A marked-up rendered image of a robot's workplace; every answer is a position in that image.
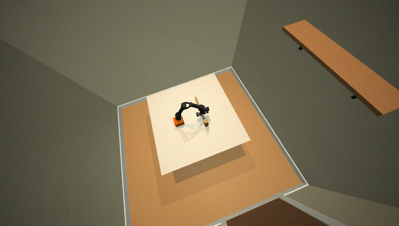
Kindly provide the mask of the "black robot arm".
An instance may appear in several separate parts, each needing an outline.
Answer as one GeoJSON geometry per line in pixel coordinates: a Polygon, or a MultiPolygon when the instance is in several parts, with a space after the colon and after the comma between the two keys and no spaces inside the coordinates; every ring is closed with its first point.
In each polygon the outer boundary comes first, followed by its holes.
{"type": "Polygon", "coordinates": [[[209,107],[205,107],[204,105],[197,105],[197,104],[194,104],[192,102],[183,102],[183,103],[181,103],[180,110],[175,114],[175,119],[177,121],[181,120],[181,113],[183,112],[183,110],[188,109],[190,107],[198,108],[198,110],[201,113],[203,113],[204,111],[209,111],[209,107]],[[186,104],[189,104],[189,106],[186,107],[186,104]]]}

